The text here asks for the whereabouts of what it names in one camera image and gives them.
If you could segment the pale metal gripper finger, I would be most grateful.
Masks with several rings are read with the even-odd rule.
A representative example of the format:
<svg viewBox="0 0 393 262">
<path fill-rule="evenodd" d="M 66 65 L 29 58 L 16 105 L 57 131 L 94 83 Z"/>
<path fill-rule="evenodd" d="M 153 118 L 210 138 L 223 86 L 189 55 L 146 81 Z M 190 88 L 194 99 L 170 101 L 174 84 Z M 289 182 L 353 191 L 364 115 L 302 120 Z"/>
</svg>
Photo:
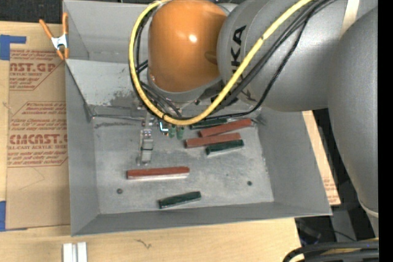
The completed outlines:
<svg viewBox="0 0 393 262">
<path fill-rule="evenodd" d="M 139 153 L 136 157 L 136 164 L 138 166 L 143 166 L 149 164 L 152 159 L 152 149 L 143 149 L 139 150 Z"/>
<path fill-rule="evenodd" d="M 141 131 L 141 150 L 153 150 L 154 139 L 152 137 L 151 129 L 144 129 Z"/>
</svg>

